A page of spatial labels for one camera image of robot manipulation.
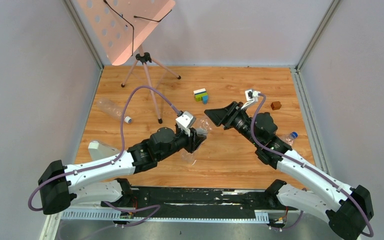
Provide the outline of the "clear Pepsi bottle blue label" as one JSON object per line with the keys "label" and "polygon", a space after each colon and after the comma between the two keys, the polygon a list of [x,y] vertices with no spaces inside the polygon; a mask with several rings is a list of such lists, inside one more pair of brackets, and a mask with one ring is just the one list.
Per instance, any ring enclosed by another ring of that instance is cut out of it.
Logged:
{"label": "clear Pepsi bottle blue label", "polygon": [[192,139],[192,153],[185,149],[180,151],[181,159],[188,165],[193,166],[197,162],[200,146],[204,143],[205,138],[208,137],[209,133],[213,130],[213,123],[207,117],[203,116],[197,119],[193,125],[194,135]]}

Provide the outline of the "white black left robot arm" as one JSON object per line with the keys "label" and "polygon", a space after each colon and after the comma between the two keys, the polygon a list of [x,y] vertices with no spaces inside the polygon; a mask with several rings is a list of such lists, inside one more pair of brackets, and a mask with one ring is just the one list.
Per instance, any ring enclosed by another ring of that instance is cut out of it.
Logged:
{"label": "white black left robot arm", "polygon": [[186,133],[179,127],[176,130],[161,127],[122,154],[82,164],[64,165],[62,160],[52,161],[38,180],[37,192],[42,204],[39,210],[45,215],[59,213],[80,201],[81,196],[89,197],[86,187],[112,177],[148,171],[180,150],[194,153],[207,136],[208,131],[203,128],[192,127]]}

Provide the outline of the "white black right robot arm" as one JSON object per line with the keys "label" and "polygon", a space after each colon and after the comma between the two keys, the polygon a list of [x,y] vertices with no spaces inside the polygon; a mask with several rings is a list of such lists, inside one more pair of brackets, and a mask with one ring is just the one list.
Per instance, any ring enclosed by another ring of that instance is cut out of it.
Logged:
{"label": "white black right robot arm", "polygon": [[308,213],[326,222],[344,240],[356,240],[360,235],[374,236],[370,224],[374,216],[373,204],[365,187],[352,187],[315,167],[276,135],[278,127],[269,112],[256,111],[250,117],[242,106],[242,102],[234,101],[204,113],[217,127],[235,129],[248,139],[256,147],[255,154],[263,164],[309,188],[305,191],[283,180],[275,180],[265,195],[270,208],[278,209],[283,205]]}

